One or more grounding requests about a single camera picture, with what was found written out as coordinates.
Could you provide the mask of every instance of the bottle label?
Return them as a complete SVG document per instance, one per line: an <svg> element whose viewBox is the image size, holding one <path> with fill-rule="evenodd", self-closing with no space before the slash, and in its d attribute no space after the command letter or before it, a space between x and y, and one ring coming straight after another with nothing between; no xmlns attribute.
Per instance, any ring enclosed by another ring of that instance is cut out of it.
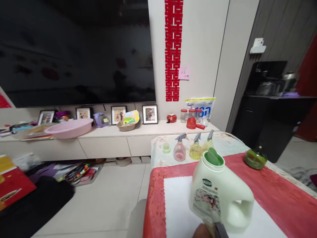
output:
<svg viewBox="0 0 317 238"><path fill-rule="evenodd" d="M218 216L220 219L218 188L206 178L202 180L202 183L202 188L198 188L195 192L193 209L201 218L208 216L212 219Z"/></svg>
<svg viewBox="0 0 317 238"><path fill-rule="evenodd" d="M254 169L261 170L264 167L264 163L257 161L252 155L246 155L244 162Z"/></svg>

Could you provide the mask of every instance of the floor tile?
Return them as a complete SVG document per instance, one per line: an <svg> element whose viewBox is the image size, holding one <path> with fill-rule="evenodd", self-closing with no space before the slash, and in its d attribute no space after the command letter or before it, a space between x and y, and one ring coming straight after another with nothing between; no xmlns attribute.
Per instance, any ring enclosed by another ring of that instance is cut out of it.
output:
<svg viewBox="0 0 317 238"><path fill-rule="evenodd" d="M36 235L127 229L145 166L104 166L95 182L77 187L74 197Z"/></svg>
<svg viewBox="0 0 317 238"><path fill-rule="evenodd" d="M33 238L125 238L126 230L33 236Z"/></svg>
<svg viewBox="0 0 317 238"><path fill-rule="evenodd" d="M317 142L289 142L276 165L282 169L303 167L306 170L317 168Z"/></svg>
<svg viewBox="0 0 317 238"><path fill-rule="evenodd" d="M290 142L307 142L307 141L305 141L305 140L303 140L303 139L300 139L300 138L298 138L298 137L292 137L291 140L290 140Z"/></svg>
<svg viewBox="0 0 317 238"><path fill-rule="evenodd" d="M142 199L147 199L147 197L148 197L148 189L149 189L151 171L152 171L151 163L146 163L138 201L140 201Z"/></svg>

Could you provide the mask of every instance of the picture frame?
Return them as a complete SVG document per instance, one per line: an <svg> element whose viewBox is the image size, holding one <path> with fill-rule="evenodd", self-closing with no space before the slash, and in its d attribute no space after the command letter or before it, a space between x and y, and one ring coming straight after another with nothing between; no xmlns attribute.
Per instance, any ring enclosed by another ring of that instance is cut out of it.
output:
<svg viewBox="0 0 317 238"><path fill-rule="evenodd" d="M126 106L112 106L111 107L111 124L117 125L123 119L123 114L126 113Z"/></svg>
<svg viewBox="0 0 317 238"><path fill-rule="evenodd" d="M143 105L143 124L158 124L158 106L157 105Z"/></svg>
<svg viewBox="0 0 317 238"><path fill-rule="evenodd" d="M46 123L52 123L54 121L54 115L56 110L41 110L37 125L43 125Z"/></svg>
<svg viewBox="0 0 317 238"><path fill-rule="evenodd" d="M93 112L91 107L77 107L76 119L93 118Z"/></svg>

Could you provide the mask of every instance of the white tv cabinet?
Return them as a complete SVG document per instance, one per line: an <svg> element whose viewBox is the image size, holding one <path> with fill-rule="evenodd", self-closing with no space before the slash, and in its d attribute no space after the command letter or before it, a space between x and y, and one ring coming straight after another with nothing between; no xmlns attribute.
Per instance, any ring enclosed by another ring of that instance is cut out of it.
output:
<svg viewBox="0 0 317 238"><path fill-rule="evenodd" d="M209 123L204 130L191 130L180 120L169 124L160 120L152 125L141 125L139 122L134 130L128 132L121 132L116 126L94 127L85 135L65 140L20 141L7 136L0 138L0 154L18 158L34 153L42 161L149 156L151 140L157 136L207 133L211 130L219 129Z"/></svg>

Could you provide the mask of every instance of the purple electric kettle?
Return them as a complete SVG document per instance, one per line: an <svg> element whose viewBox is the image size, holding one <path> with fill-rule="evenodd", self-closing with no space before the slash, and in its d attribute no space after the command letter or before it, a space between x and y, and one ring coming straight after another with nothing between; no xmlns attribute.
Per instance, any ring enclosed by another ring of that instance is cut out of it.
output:
<svg viewBox="0 0 317 238"><path fill-rule="evenodd" d="M105 127L110 124L109 120L102 112L97 112L93 115L93 121L97 128Z"/></svg>

